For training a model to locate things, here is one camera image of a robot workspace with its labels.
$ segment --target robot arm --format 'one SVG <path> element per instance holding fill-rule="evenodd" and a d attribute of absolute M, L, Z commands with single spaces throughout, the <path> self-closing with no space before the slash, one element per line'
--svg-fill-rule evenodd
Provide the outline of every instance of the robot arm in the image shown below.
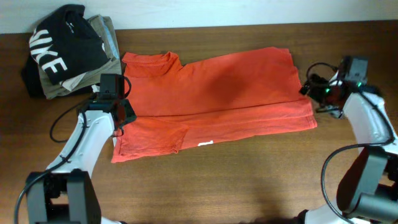
<path fill-rule="evenodd" d="M 346 147 L 357 147 L 359 157 L 341 180 L 331 206 L 338 207 L 337 212 L 351 223 L 395 222 L 398 220 L 398 187 L 381 185 L 379 181 L 383 174 L 398 181 L 397 135 L 385 112 L 384 100 L 374 88 L 364 85 L 367 67 L 364 65 L 367 60 L 363 58 L 345 58 L 331 81 L 315 74 L 314 85 L 307 82 L 302 93 L 308 93 L 323 108 L 336 109 L 331 110 L 334 117 L 347 117 L 359 143 Z M 304 220 L 305 224 L 347 223 L 334 214 L 329 205 L 307 212 Z"/>
<path fill-rule="evenodd" d="M 115 130 L 133 122 L 136 115 L 124 99 L 124 77 L 103 74 L 100 90 L 95 99 L 80 108 L 75 130 L 60 155 L 47 167 L 51 172 L 28 189 L 30 224 L 122 223 L 101 217 L 91 175 L 106 140 Z M 31 173 L 27 185 L 40 175 L 43 172 Z M 67 195 L 68 204 L 53 204 L 52 199 L 61 194 Z"/>

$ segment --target t-shirt sleeve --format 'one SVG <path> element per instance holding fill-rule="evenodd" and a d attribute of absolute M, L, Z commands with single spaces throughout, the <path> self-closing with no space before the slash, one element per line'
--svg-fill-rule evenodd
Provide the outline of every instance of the t-shirt sleeve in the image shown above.
<path fill-rule="evenodd" d="M 124 127 L 128 134 L 118 137 L 112 162 L 178 153 L 187 131 L 184 124 L 138 117 Z"/>

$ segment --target wooden tabletop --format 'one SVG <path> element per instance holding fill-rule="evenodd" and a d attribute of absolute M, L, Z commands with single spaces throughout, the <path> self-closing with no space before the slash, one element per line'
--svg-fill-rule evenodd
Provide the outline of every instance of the wooden tabletop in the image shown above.
<path fill-rule="evenodd" d="M 288 48 L 304 80 L 313 62 L 337 65 L 344 55 L 369 58 L 368 83 L 378 86 L 398 127 L 398 21 L 284 24 L 188 29 L 118 30 L 121 55 L 173 51 L 182 63 L 260 49 Z M 29 98 L 20 70 L 30 34 L 0 35 L 0 223 L 11 223 L 16 198 L 32 171 L 62 149 L 49 138 L 54 119 L 86 96 Z M 320 70 L 320 75 L 331 73 Z M 169 156 L 111 164 L 108 141 L 93 185 L 102 214 L 128 223 L 238 223 L 258 217 L 293 217 L 325 202 L 320 171 L 335 149 L 355 143 L 348 120 L 316 114 L 318 127 L 187 149 Z M 76 125 L 70 113 L 55 130 L 67 138 Z M 336 156 L 326 175 L 330 197 L 356 157 Z M 27 223 L 25 201 L 20 223 Z"/>

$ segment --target folded clothing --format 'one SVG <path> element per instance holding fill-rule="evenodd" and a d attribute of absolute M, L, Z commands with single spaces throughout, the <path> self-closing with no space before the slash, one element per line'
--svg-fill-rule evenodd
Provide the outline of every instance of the folded clothing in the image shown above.
<path fill-rule="evenodd" d="M 119 47 L 111 18 L 97 15 L 89 18 L 88 23 L 103 39 L 105 54 L 109 58 L 108 61 L 100 68 L 81 74 L 81 77 L 79 77 L 81 80 L 74 83 L 74 86 L 70 89 L 65 88 L 63 85 L 66 84 L 65 82 L 76 81 L 74 79 L 77 77 L 53 85 L 50 77 L 39 66 L 40 82 L 47 99 L 69 95 L 80 88 L 97 84 L 100 82 L 101 74 L 103 73 L 122 74 Z"/>
<path fill-rule="evenodd" d="M 138 118 L 112 162 L 256 135 L 315 128 L 287 49 L 240 52 L 181 66 L 178 55 L 126 53 L 128 99 Z"/>
<path fill-rule="evenodd" d="M 30 54 L 53 85 L 104 65 L 103 40 L 83 18 L 85 7 L 69 4 L 44 19 L 29 39 Z"/>
<path fill-rule="evenodd" d="M 32 98 L 44 97 L 42 85 L 40 84 L 39 70 L 37 63 L 29 54 L 27 56 L 25 67 L 21 71 L 21 78 L 24 81 L 26 90 Z"/>

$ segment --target orange t-shirt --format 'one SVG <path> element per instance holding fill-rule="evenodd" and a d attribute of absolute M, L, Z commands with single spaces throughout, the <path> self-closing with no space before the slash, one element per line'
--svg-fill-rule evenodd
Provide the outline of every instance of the orange t-shirt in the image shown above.
<path fill-rule="evenodd" d="M 172 52 L 126 53 L 123 62 L 137 120 L 118 137 L 112 162 L 317 126 L 287 49 L 269 47 L 185 66 Z"/>

